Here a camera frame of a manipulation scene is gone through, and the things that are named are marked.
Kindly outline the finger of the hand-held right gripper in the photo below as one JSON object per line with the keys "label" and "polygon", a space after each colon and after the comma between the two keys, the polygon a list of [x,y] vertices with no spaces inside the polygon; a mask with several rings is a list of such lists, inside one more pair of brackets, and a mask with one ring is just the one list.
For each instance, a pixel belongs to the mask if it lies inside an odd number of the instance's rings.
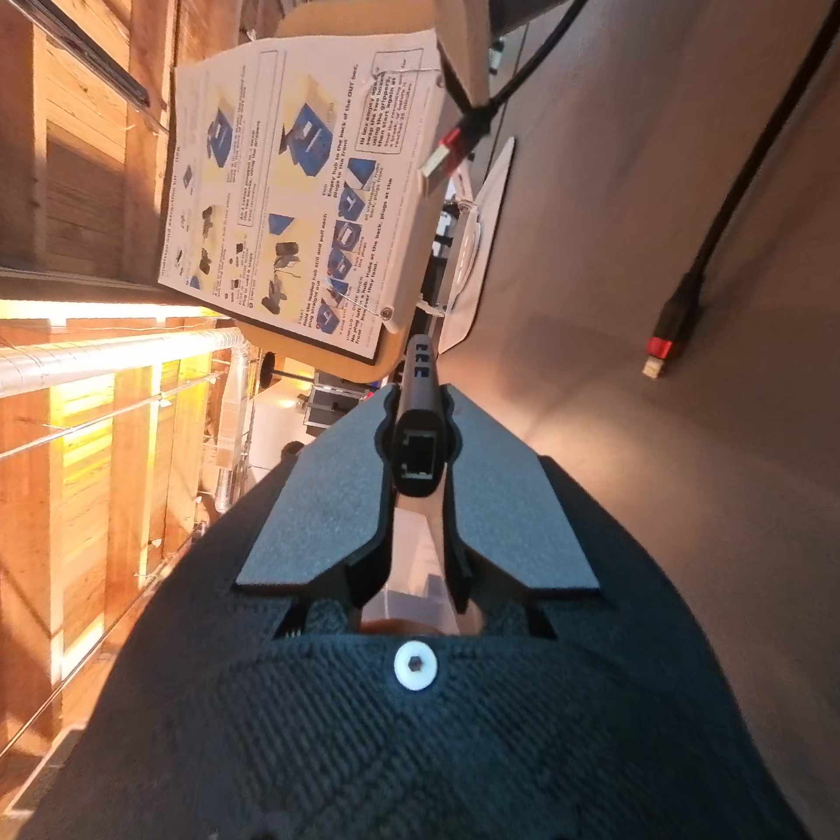
{"label": "finger of the hand-held right gripper", "polygon": [[489,1],[437,1],[436,32],[455,90],[468,107],[490,99],[489,53],[493,38]]}

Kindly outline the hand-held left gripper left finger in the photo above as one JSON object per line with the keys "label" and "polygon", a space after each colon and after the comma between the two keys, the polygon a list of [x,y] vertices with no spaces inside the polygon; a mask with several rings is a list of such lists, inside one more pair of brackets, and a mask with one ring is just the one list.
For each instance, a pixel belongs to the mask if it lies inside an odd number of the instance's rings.
{"label": "hand-held left gripper left finger", "polygon": [[238,574],[238,590],[360,610],[382,589],[395,507],[385,449],[399,396],[398,386],[384,386],[304,447]]}

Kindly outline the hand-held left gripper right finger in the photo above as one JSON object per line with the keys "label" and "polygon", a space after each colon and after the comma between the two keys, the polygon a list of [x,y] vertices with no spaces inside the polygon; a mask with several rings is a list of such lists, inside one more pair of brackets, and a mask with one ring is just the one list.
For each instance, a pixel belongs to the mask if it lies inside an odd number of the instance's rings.
{"label": "hand-held left gripper right finger", "polygon": [[442,387],[451,439],[444,573],[458,614],[601,590],[535,451],[452,385]]}

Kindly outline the grey usb hub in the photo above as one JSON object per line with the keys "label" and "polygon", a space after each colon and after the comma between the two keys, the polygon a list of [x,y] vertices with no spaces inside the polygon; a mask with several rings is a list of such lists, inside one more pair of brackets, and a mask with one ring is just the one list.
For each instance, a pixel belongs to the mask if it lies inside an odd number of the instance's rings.
{"label": "grey usb hub", "polygon": [[391,450],[395,489],[404,497],[431,497],[440,484],[451,452],[446,401],[432,339],[424,333],[412,336],[406,345]]}

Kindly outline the white stand base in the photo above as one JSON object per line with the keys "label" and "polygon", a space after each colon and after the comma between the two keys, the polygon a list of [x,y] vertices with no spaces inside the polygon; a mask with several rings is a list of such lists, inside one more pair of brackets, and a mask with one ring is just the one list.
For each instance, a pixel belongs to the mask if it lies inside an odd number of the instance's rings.
{"label": "white stand base", "polygon": [[449,259],[445,272],[451,281],[438,354],[445,354],[464,342],[475,324],[516,146],[515,138],[510,137],[475,199],[459,203],[457,252]]}

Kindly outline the white sheet holder bar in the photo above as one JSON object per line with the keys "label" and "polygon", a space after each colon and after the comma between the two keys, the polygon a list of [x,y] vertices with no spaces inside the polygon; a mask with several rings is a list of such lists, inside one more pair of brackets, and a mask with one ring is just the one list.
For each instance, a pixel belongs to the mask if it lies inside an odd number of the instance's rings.
{"label": "white sheet holder bar", "polygon": [[443,71],[420,71],[417,81],[421,86],[400,158],[406,163],[406,177],[378,304],[382,326],[392,335],[403,331],[413,317],[447,189],[447,178],[430,186],[421,170],[436,151],[451,119],[458,116]]}

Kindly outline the printed instruction sheet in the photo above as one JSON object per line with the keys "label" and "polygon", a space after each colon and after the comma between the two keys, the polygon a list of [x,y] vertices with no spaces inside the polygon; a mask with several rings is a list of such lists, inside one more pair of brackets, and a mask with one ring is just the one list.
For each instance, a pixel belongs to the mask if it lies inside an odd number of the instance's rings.
{"label": "printed instruction sheet", "polygon": [[158,282],[373,361],[445,104],[432,28],[264,38],[175,71]]}

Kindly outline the metal ceiling rail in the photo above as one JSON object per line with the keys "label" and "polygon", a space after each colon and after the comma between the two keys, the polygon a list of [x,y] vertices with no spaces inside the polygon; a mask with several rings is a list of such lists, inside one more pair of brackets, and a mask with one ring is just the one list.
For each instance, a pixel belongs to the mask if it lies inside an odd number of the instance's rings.
{"label": "metal ceiling rail", "polygon": [[168,137],[151,110],[147,88],[93,40],[72,18],[51,1],[10,2],[59,48],[81,63],[112,92],[127,102],[150,126],[155,135]]}

